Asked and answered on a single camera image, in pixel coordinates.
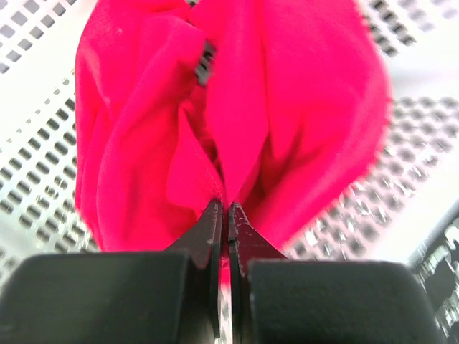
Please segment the crimson t shirt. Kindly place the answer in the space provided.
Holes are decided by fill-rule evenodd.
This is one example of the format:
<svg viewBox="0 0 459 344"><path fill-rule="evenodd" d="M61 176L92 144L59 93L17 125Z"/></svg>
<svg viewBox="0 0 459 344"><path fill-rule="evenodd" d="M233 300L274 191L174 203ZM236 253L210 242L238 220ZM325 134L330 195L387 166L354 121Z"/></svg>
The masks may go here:
<svg viewBox="0 0 459 344"><path fill-rule="evenodd" d="M375 162L390 84L356 1L99 1L75 64L75 205L162 250L212 199L281 248Z"/></svg>

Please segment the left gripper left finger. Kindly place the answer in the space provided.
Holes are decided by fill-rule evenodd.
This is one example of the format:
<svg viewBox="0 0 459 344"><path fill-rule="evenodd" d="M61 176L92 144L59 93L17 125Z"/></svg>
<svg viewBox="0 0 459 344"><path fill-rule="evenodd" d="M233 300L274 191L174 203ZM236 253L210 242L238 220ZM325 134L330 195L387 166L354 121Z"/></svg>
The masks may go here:
<svg viewBox="0 0 459 344"><path fill-rule="evenodd" d="M222 204L161 252L36 255L1 293L3 343L213 343Z"/></svg>

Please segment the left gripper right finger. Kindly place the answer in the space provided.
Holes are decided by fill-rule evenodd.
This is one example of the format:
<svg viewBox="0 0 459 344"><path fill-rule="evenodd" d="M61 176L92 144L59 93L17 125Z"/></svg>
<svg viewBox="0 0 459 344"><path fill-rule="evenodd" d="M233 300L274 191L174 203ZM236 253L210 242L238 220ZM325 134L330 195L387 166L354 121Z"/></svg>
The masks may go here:
<svg viewBox="0 0 459 344"><path fill-rule="evenodd" d="M229 210L234 343L436 343L427 295L393 262L292 260Z"/></svg>

